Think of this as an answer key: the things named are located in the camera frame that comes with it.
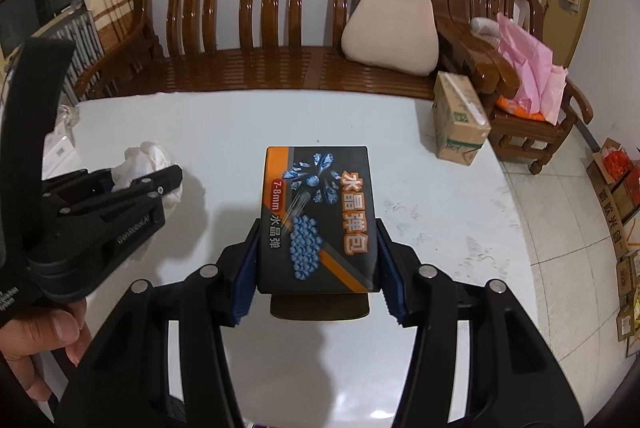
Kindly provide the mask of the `person left hand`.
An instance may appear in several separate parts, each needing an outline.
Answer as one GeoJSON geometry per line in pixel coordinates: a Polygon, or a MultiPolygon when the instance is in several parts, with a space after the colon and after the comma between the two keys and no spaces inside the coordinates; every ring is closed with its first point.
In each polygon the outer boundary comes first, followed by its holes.
{"type": "Polygon", "coordinates": [[[64,349],[78,365],[92,341],[86,323],[87,300],[68,304],[65,309],[43,310],[14,318],[1,327],[1,352],[29,397],[47,402],[51,389],[32,357],[45,351],[64,349]]]}

